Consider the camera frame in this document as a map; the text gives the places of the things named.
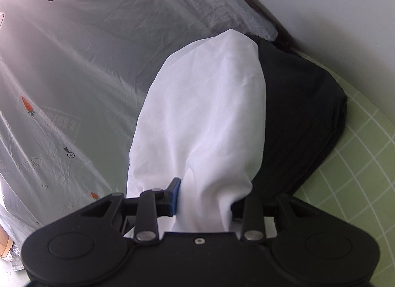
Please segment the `black folded garment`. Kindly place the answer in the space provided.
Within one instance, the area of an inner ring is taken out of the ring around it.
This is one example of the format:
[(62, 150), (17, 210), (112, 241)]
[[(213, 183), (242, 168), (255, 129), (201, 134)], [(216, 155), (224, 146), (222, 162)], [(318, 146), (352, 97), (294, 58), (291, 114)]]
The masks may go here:
[(325, 69), (258, 36), (266, 81), (262, 164), (252, 192), (264, 203), (294, 195), (334, 149), (345, 129), (347, 96)]

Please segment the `carrot print storage bag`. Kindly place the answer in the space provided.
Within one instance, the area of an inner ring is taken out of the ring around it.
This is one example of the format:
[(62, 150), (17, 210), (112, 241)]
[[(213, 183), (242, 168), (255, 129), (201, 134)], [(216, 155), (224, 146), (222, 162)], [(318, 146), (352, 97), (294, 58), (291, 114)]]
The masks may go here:
[(278, 35), (245, 0), (1, 0), (1, 225), (15, 271), (34, 231), (126, 189), (162, 64), (229, 29)]

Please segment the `green grid cutting mat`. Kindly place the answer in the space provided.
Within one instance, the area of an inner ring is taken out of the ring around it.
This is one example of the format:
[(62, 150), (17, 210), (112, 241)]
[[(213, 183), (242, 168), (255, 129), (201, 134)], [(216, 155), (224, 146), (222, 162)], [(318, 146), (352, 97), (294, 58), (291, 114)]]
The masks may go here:
[(378, 242), (375, 286), (394, 286), (394, 125), (358, 91), (347, 92), (344, 134), (296, 196)]

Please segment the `white shirt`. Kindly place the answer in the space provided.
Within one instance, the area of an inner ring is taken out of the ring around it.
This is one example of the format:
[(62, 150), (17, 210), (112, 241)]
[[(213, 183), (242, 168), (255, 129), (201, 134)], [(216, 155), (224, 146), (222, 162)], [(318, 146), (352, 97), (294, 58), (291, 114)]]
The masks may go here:
[(227, 30), (173, 53), (149, 88), (129, 151), (127, 196), (179, 178), (160, 232), (233, 228), (231, 206), (262, 164), (266, 83), (257, 44)]

